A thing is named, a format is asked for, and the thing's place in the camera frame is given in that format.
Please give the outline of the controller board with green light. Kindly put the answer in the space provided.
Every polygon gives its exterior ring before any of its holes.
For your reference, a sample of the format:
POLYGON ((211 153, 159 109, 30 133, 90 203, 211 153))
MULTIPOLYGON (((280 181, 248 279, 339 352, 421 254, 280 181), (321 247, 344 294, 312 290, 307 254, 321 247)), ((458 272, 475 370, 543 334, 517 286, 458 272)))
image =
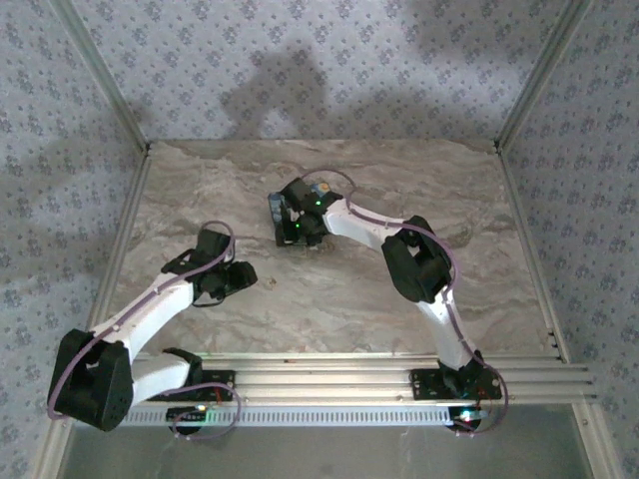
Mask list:
POLYGON ((455 433, 474 434, 488 411, 479 406, 454 406, 448 408, 451 424, 447 428, 455 433))
POLYGON ((208 408, 204 405, 169 408, 165 420, 176 435, 189 436, 199 432, 207 419, 208 408))

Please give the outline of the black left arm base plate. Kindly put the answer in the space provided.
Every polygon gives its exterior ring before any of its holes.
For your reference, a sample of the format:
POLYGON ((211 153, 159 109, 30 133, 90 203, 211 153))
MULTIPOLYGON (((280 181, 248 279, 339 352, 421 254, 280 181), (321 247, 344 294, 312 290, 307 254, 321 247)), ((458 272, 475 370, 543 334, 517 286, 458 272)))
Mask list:
MULTIPOLYGON (((193 380, 186 384, 186 387, 192 385, 203 385, 206 383, 221 383, 227 387, 235 387, 236 373, 233 370, 204 370, 200 379, 193 380)), ((170 400, 178 402, 187 401, 204 401, 204 402, 232 402, 234 400, 233 393, 221 386, 208 386, 205 388, 180 392, 174 394, 159 394, 157 400, 170 400)))

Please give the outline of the aluminium table side rail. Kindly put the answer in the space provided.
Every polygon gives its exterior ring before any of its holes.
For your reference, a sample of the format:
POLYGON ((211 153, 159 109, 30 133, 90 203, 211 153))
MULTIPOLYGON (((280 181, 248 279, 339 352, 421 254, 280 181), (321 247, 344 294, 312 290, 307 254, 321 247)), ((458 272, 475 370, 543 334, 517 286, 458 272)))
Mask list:
MULTIPOLYGON (((131 187, 124 201, 119 228, 106 267, 105 275, 92 306, 86 326, 91 328, 106 319, 111 298, 115 291, 124 261, 133 224, 135 222, 142 191, 148 175, 148 160, 151 145, 146 145, 140 155, 139 165, 133 176, 131 187)), ((73 419, 50 421, 42 445, 35 457, 30 479, 57 479, 65 449, 75 421, 73 419)))
POLYGON ((548 327, 551 343, 556 349, 557 361, 562 368, 586 374, 585 385, 575 399, 570 401, 576 421, 576 429, 593 479, 625 479, 619 454, 606 424, 604 411, 598 402, 599 396, 593 389, 592 371, 585 364, 572 360, 568 344, 561 331, 560 321, 552 303, 550 289, 543 274, 542 264, 534 244, 525 211, 517 192, 517 187, 505 154, 500 146, 495 147, 504 176, 504 187, 512 208, 513 217, 520 234, 522 250, 530 276, 537 293, 544 321, 548 327))

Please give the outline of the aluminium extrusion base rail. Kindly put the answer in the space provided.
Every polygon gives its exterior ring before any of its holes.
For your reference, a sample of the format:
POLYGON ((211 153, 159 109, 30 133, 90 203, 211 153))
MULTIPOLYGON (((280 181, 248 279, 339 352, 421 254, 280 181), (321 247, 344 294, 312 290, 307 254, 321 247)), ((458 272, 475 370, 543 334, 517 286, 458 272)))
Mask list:
MULTIPOLYGON (((498 354, 486 361, 505 379, 512 404, 592 402, 589 368, 554 356, 498 354)), ((249 406, 412 404, 409 373, 437 366, 433 355, 413 353, 212 353, 206 369, 236 373, 249 406)))

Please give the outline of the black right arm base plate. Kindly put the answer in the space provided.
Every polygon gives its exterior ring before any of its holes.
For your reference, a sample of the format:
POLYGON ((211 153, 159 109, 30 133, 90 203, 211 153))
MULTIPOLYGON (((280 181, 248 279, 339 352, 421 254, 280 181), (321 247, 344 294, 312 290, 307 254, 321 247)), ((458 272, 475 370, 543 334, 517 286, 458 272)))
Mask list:
POLYGON ((413 369, 409 382, 414 400, 501 399, 500 381, 488 369, 478 372, 413 369))

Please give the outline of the aluminium frame post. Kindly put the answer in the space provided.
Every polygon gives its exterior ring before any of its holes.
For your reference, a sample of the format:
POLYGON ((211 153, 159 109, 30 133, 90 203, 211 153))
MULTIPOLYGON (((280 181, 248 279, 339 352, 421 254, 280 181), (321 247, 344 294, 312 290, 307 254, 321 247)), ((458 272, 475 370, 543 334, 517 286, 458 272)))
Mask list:
POLYGON ((145 156, 148 151, 147 139, 72 1, 48 1, 90 71, 95 84, 104 94, 126 136, 136 150, 145 156))
POLYGON ((498 155, 503 155, 512 145, 593 3, 594 0, 566 0, 520 94, 494 139, 498 155))

